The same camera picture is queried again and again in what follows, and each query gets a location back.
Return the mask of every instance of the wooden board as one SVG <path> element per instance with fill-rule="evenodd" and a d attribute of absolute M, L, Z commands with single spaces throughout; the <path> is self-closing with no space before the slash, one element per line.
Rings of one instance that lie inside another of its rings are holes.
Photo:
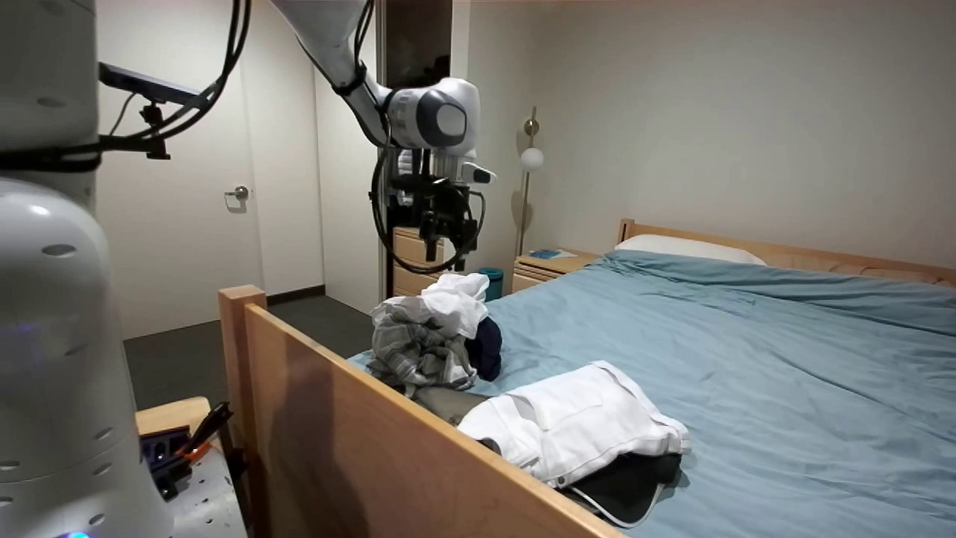
<path fill-rule="evenodd" d="M 618 536 L 273 317 L 256 291 L 225 291 L 220 313 L 250 536 Z"/>
<path fill-rule="evenodd" d="M 878 259 L 878 258 L 857 258 L 857 255 L 836 255 L 836 252 L 810 252 L 810 247 L 791 247 L 791 244 L 740 241 L 740 238 L 688 234 L 688 229 L 668 229 L 668 228 L 652 228 L 652 223 L 639 223 L 634 217 L 622 217 L 622 237 L 618 238 L 630 238 L 630 237 L 639 237 L 639 234 L 680 237 L 680 238 L 701 238 L 701 241 L 719 241 L 719 244 L 733 244 L 733 247 L 748 247 L 749 255 L 762 258 L 768 267 L 780 267 L 780 268 L 842 273 L 842 274 L 866 274 L 866 277 L 924 282 L 924 283 L 956 288 L 956 268 L 921 267 L 921 262 L 903 262 L 903 259 Z"/>

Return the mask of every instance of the floor lamp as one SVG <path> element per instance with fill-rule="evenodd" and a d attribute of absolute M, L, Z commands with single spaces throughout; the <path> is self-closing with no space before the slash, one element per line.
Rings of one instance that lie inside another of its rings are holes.
<path fill-rule="evenodd" d="M 520 234 L 516 234 L 516 255 L 525 255 L 525 229 L 529 229 L 529 193 L 532 193 L 532 173 L 544 167 L 544 153 L 535 146 L 535 137 L 541 132 L 537 108 L 532 108 L 532 117 L 522 126 L 529 146 L 520 153 L 520 165 L 525 170 L 525 184 L 520 190 Z"/>

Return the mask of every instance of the white pillow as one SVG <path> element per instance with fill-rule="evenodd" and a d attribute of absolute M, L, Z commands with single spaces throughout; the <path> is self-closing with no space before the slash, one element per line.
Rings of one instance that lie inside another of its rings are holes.
<path fill-rule="evenodd" d="M 768 267 L 765 259 L 754 258 L 743 247 L 680 238 L 680 237 L 653 237 L 653 234 L 630 237 L 622 244 L 616 244 L 616 252 L 653 252 L 653 255 L 676 255 L 676 258 L 706 258 L 706 259 L 722 259 L 722 262 Z"/>

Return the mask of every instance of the door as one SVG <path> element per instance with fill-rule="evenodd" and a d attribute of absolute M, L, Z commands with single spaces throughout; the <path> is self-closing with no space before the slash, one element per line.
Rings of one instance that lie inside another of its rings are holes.
<path fill-rule="evenodd" d="M 250 14 L 229 86 L 171 140 L 171 161 L 111 153 L 98 167 L 96 217 L 125 338 L 217 320 L 220 288 L 323 283 L 314 69 L 270 0 Z M 229 2 L 98 0 L 96 22 L 98 60 L 204 89 L 217 74 Z M 113 129 L 122 102 L 98 89 L 98 132 Z M 128 102 L 120 134 L 143 129 L 143 105 Z"/>

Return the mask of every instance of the baseboard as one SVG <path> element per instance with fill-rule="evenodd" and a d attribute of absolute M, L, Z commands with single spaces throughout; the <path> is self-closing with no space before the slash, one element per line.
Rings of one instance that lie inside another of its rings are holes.
<path fill-rule="evenodd" d="M 316 297 L 326 297 L 326 283 L 286 291 L 286 292 L 273 292 L 273 297 L 267 297 L 267 303 L 270 304 L 284 304 L 284 303 L 302 303 L 302 300 L 316 300 Z"/>

